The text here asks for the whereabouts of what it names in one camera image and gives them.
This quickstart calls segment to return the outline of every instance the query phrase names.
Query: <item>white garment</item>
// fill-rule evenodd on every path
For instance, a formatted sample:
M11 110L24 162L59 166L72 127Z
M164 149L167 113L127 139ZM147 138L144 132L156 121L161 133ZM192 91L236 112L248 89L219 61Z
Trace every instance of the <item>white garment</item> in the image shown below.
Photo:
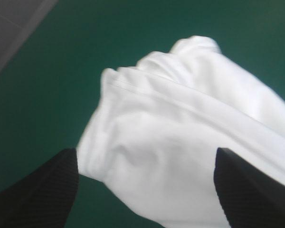
M285 185L285 102L194 36L103 72L78 168L164 227L226 228L213 183L218 147Z

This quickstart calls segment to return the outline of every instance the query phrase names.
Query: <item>white fabric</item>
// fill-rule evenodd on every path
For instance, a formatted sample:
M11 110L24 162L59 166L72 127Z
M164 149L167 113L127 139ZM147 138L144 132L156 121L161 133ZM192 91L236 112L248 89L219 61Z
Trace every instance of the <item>white fabric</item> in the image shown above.
M285 185L285 102L195 36L103 72L78 168L164 227L226 228L213 183L218 147Z

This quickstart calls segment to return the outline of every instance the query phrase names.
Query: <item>fabric fold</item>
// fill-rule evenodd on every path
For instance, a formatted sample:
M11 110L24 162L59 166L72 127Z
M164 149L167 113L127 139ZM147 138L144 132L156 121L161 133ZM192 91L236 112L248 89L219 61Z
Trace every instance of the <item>fabric fold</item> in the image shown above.
M101 88L77 147L79 172L135 213L168 228L228 227L213 182L218 147L285 185L285 103L212 39L106 69Z

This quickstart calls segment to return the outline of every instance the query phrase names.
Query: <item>white cloth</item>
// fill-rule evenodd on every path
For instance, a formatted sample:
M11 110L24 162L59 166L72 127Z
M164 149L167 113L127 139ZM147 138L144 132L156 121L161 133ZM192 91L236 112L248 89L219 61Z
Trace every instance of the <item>white cloth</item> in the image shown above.
M103 72L78 168L164 227L226 228L213 183L218 147L285 185L285 102L194 36Z

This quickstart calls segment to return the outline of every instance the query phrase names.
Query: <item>green surface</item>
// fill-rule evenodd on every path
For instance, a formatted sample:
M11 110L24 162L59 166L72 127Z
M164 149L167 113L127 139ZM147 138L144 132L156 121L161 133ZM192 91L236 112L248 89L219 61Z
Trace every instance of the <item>green surface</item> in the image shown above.
M215 39L285 99L285 0L61 0L0 74L0 190L76 146L104 68L191 35ZM66 227L160 226L81 177Z

